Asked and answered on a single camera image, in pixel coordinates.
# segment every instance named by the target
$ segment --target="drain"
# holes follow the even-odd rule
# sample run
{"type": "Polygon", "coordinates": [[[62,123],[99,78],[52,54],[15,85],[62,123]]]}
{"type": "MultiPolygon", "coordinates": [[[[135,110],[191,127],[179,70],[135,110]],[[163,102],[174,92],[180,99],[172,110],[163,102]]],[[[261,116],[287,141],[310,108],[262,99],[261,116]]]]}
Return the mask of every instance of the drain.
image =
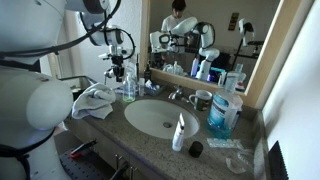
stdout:
{"type": "Polygon", "coordinates": [[[163,126],[164,126],[165,128],[171,128],[171,127],[172,127],[172,124],[169,123],[169,122],[164,122],[164,123],[163,123],[163,126]]]}

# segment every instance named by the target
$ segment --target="wall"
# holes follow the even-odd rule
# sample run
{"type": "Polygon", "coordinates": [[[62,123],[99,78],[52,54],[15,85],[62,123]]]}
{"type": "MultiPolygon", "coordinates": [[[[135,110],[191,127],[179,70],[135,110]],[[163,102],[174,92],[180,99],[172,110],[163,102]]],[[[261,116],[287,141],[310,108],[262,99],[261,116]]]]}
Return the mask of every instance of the wall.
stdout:
{"type": "Polygon", "coordinates": [[[268,146],[278,140],[290,179],[319,179],[320,2],[315,1],[263,109],[268,146]]]}
{"type": "MultiPolygon", "coordinates": [[[[65,22],[63,22],[57,39],[57,45],[64,44],[66,42],[65,22]]],[[[41,73],[57,78],[70,77],[73,74],[69,50],[60,51],[58,56],[51,54],[41,57],[40,66],[41,73]]]]}
{"type": "MultiPolygon", "coordinates": [[[[110,0],[111,7],[116,4],[116,0],[110,0]]],[[[108,22],[108,25],[118,25],[121,29],[131,34],[135,46],[136,53],[140,52],[141,39],[141,0],[122,0],[120,8],[108,22]]],[[[75,12],[67,11],[65,15],[65,29],[67,41],[74,40],[86,33],[81,22],[75,12]]],[[[125,41],[123,47],[132,49],[129,38],[124,35],[125,41]]],[[[69,49],[71,60],[71,72],[73,76],[86,75],[92,79],[103,83],[104,72],[108,70],[112,63],[111,61],[99,59],[98,56],[108,53],[107,46],[94,46],[90,40],[85,40],[82,43],[69,49]]],[[[132,63],[136,63],[136,55],[131,59],[132,63]]],[[[120,84],[115,82],[115,79],[107,79],[109,87],[116,87],[120,84]]]]}

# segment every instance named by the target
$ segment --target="sink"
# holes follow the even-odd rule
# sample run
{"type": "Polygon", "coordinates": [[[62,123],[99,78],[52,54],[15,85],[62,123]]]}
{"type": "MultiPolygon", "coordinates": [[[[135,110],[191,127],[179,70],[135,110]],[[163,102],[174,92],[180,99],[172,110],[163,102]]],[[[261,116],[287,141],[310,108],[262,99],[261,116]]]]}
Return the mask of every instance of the sink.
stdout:
{"type": "Polygon", "coordinates": [[[199,130],[199,121],[192,113],[173,103],[154,99],[135,101],[125,111],[127,120],[140,131],[163,139],[172,139],[182,113],[185,121],[184,137],[199,130]]]}

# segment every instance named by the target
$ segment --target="faucet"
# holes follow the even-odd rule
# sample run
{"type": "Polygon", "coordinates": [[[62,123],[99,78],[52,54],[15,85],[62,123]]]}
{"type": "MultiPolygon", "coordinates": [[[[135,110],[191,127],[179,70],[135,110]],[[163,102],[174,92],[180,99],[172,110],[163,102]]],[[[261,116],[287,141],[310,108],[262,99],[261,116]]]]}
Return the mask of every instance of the faucet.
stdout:
{"type": "Polygon", "coordinates": [[[172,100],[181,100],[181,101],[185,101],[185,102],[189,102],[188,99],[184,98],[183,97],[183,89],[182,89],[182,86],[180,85],[175,85],[174,86],[175,88],[175,91],[170,93],[169,95],[169,99],[172,99],[172,100]]]}

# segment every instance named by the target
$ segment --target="white towel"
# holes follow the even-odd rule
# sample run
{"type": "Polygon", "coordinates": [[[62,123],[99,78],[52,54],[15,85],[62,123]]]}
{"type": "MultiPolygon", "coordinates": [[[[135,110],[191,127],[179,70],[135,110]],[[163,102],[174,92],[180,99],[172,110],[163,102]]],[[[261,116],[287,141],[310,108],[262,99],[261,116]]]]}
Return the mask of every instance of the white towel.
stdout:
{"type": "Polygon", "coordinates": [[[72,117],[81,119],[91,115],[105,119],[113,111],[111,103],[116,101],[116,94],[107,86],[96,83],[88,87],[73,103],[72,117]]]}

